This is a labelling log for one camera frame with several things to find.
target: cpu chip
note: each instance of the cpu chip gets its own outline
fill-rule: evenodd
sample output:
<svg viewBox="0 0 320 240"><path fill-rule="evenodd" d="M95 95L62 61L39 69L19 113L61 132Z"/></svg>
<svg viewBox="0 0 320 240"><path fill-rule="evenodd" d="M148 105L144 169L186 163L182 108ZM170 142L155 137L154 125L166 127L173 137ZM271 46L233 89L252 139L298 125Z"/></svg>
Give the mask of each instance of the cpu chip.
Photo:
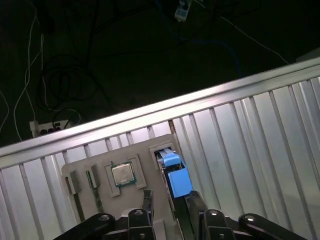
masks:
<svg viewBox="0 0 320 240"><path fill-rule="evenodd" d="M111 168L113 179L117 187L121 187L136 182L135 174L131 162L115 165Z"/></svg>

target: power strip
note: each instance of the power strip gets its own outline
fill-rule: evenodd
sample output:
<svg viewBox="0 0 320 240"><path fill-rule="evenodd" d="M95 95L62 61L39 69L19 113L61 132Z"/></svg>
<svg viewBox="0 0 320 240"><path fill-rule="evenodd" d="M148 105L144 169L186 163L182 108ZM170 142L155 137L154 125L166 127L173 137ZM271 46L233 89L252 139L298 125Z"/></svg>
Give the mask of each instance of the power strip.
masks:
<svg viewBox="0 0 320 240"><path fill-rule="evenodd" d="M55 121L54 123L47 122L43 124L39 124L38 121L30 121L29 125L33 138L72 127L72 123L70 121L68 122L68 120Z"/></svg>
<svg viewBox="0 0 320 240"><path fill-rule="evenodd" d="M185 22L190 10L192 0L180 0L179 6L175 10L174 17L178 22Z"/></svg>

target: silver metal surface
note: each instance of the silver metal surface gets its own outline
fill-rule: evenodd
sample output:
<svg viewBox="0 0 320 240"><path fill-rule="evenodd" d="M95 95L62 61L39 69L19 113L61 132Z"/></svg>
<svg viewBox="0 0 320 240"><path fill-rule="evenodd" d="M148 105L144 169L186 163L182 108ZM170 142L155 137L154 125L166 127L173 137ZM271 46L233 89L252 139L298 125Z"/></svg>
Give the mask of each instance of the silver metal surface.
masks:
<svg viewBox="0 0 320 240"><path fill-rule="evenodd" d="M1 148L1 239L52 239L76 224L65 163L173 133L209 208L319 240L318 76L320 58Z"/></svg>
<svg viewBox="0 0 320 240"><path fill-rule="evenodd" d="M157 240L158 239L159 240L167 240L166 230L165 230L165 225L164 225L163 220L154 221L153 222L153 229L154 229L154 233L155 233Z"/></svg>

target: dark floor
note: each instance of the dark floor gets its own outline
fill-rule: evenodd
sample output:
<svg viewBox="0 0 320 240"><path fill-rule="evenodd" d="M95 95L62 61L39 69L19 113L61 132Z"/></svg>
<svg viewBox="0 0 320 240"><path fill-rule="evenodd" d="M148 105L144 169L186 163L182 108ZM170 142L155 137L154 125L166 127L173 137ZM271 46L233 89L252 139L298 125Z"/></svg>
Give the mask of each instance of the dark floor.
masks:
<svg viewBox="0 0 320 240"><path fill-rule="evenodd" d="M86 16L84 19L77 19L77 16L67 10L71 28L68 33L61 5L53 2L47 1L47 5L55 21L56 32L44 37L44 61L56 54L75 55L75 48L85 54L93 10L89 7L82 8L80 12L82 16ZM117 3L122 11L126 11L142 2L143 0L120 0ZM258 1L254 0L241 1L237 11L249 11L257 4ZM19 141L13 112L25 85L29 31L34 10L24 0L1 1L0 6L0 90L10 106L9 118L0 133L0 146L5 146ZM108 6L108 1L101 3L97 25L112 16ZM235 18L234 24L293 63L295 58L319 47L317 9L319 8L313 1L262 1L258 11ZM93 39L93 58L89 68L100 84L97 93L88 100L64 103L61 108L75 108L85 116L82 122L92 121L286 64L279 56L262 48L231 24L219 17L211 20L211 17L209 11L193 2L187 22L180 26L164 19L155 7L112 24ZM40 28L36 24L32 33L31 59L40 50L40 34ZM178 36L201 41L179 41ZM240 69L237 69L234 55L224 45L233 49ZM132 51L142 53L114 54ZM68 64L62 58L57 61L62 65ZM40 75L41 61L38 59L31 68L28 91L36 119L40 123L48 123L52 121L54 113L45 112L36 104ZM78 94L79 99L88 97L95 86L92 80L85 80L82 88L76 81L71 83L72 94ZM55 81L52 83L52 88L54 87L57 87ZM47 93L48 100L51 101L50 91L47 90ZM0 122L6 112L6 105L1 99ZM21 137L24 140L31 138L29 121L33 120L33 113L25 95L16 108L16 118ZM66 118L77 121L77 115L70 112L57 117Z"/></svg>

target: aluminum profile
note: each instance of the aluminum profile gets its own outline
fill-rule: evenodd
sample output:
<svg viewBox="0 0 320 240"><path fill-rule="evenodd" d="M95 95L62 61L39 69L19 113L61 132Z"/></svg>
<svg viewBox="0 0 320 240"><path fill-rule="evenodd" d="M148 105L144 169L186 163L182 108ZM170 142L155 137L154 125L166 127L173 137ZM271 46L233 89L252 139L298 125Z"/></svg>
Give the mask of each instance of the aluminum profile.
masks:
<svg viewBox="0 0 320 240"><path fill-rule="evenodd" d="M61 167L165 134L208 207L320 239L318 76L319 58L1 148L0 239L72 228Z"/></svg>

